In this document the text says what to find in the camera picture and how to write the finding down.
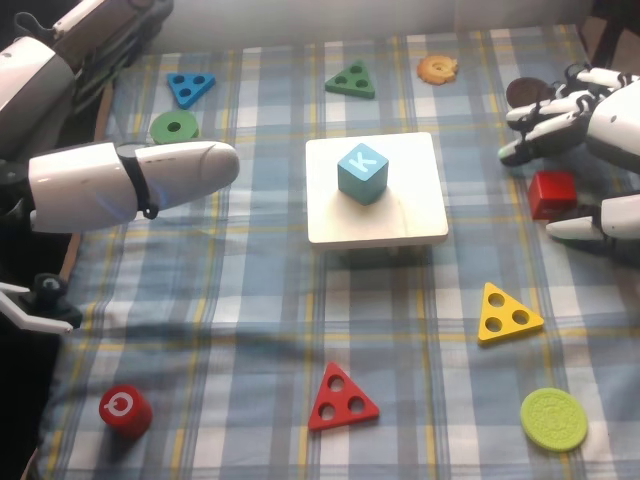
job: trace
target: white wall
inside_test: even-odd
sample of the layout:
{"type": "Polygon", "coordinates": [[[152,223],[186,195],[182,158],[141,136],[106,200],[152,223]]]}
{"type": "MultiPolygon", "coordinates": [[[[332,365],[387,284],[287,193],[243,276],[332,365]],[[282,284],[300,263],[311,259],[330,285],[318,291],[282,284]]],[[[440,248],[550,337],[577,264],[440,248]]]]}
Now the white wall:
{"type": "Polygon", "coordinates": [[[155,52],[582,23],[591,0],[174,0],[155,52]]]}

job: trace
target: yellow triangle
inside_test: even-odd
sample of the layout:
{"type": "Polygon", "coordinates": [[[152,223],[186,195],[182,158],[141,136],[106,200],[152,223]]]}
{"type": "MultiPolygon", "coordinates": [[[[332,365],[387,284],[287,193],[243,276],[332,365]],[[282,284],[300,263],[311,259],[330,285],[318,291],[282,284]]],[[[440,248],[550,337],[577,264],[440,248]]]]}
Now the yellow triangle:
{"type": "Polygon", "coordinates": [[[490,343],[540,330],[544,319],[492,283],[484,286],[478,343],[490,343]]]}

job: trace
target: blue plaid cloth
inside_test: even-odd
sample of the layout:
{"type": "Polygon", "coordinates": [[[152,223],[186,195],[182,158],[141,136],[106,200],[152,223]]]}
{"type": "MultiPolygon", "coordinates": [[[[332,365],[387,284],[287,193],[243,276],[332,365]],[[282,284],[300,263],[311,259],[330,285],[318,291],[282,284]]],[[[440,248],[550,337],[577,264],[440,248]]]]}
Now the blue plaid cloth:
{"type": "Polygon", "coordinates": [[[640,276],[567,249],[531,221],[540,169],[573,171],[581,194],[638,187],[577,149],[506,169],[505,90],[584,60],[573,27],[411,36],[218,54],[150,56],[118,81],[115,141],[150,140],[176,106],[170,72],[211,72],[192,108],[203,137],[234,145],[230,187],[152,222],[84,235],[36,462],[46,479],[634,479],[640,477],[640,276]],[[455,83],[417,78],[428,54],[457,58],[455,83]],[[361,59],[374,100],[324,82],[361,59]],[[306,234],[305,142],[424,131],[433,136],[448,240],[403,267],[346,267],[306,234]],[[481,349],[492,282],[539,312],[544,332],[481,349]],[[335,361],[380,407],[377,424],[307,430],[335,361]],[[98,403],[132,384],[153,407],[126,442],[98,403]],[[547,453],[520,426],[541,387],[577,397],[585,443],[547,453]]]}

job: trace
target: round green coaster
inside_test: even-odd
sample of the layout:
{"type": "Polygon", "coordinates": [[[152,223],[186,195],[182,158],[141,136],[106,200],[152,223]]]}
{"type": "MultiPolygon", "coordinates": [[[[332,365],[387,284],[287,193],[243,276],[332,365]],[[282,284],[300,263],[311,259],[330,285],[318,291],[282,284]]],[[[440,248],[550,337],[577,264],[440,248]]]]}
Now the round green coaster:
{"type": "Polygon", "coordinates": [[[534,443],[554,452],[572,450],[587,436],[587,415],[582,405],[557,388],[530,393],[522,402],[520,420],[534,443]]]}
{"type": "Polygon", "coordinates": [[[186,142],[199,134],[196,117],[185,111],[163,113],[151,124],[151,138],[158,145],[186,142]]]}

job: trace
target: red triangle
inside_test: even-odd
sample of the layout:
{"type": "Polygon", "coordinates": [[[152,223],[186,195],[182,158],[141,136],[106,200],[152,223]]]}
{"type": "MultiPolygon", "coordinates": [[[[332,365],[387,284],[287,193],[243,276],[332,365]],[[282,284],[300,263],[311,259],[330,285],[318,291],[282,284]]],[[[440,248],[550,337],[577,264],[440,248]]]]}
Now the red triangle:
{"type": "Polygon", "coordinates": [[[351,425],[365,420],[373,420],[379,416],[380,409],[364,394],[360,387],[338,365],[333,362],[329,363],[309,417],[309,430],[318,431],[351,425]],[[341,379],[343,383],[343,387],[339,391],[332,390],[330,386],[335,378],[341,379]],[[349,405],[354,400],[359,403],[357,399],[362,401],[363,408],[362,411],[356,413],[349,409],[349,405]],[[333,417],[327,420],[322,418],[322,410],[326,406],[331,406],[334,410],[333,417]]]}

